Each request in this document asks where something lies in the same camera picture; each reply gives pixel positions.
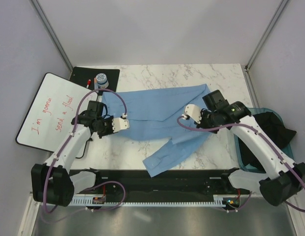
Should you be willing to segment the light blue long sleeve shirt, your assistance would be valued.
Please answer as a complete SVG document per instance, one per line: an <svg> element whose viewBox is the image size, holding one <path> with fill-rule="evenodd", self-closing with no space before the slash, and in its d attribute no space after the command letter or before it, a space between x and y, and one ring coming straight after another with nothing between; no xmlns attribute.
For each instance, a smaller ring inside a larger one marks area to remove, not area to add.
<svg viewBox="0 0 305 236"><path fill-rule="evenodd" d="M209 132L187 130L177 123L186 105L204 108L202 98L208 93L210 89L206 84L121 92L121 98L104 92L102 103L115 117L127 112L130 128L118 132L118 135L135 141L169 138L164 146L143 160L149 175L154 177L185 161L211 135Z"/></svg>

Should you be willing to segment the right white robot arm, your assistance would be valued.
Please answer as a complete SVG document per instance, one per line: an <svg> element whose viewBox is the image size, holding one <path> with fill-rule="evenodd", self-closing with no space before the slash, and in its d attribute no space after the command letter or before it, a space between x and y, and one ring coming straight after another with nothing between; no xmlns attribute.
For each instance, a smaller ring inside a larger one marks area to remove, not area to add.
<svg viewBox="0 0 305 236"><path fill-rule="evenodd" d="M221 190L233 193L237 188L260 192L273 206L278 206L305 190L305 163L297 164L266 135L250 110L240 101L230 104L219 90L203 97L207 106L188 105L185 112L198 128L216 132L228 128L255 155L265 173L236 170L220 181Z"/></svg>

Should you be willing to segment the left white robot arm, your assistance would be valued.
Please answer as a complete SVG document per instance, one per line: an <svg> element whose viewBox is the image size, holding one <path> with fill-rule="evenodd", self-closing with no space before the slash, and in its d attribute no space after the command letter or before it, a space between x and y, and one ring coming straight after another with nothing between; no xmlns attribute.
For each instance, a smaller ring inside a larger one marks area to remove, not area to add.
<svg viewBox="0 0 305 236"><path fill-rule="evenodd" d="M43 163L35 164L31 170L33 199L44 204L66 207L75 194L88 189L99 193L103 181L92 171L81 171L70 175L73 161L81 148L91 139L93 133L99 137L119 131L122 119L103 115L107 106L90 101L88 108L76 115L71 124L73 130L60 147Z"/></svg>

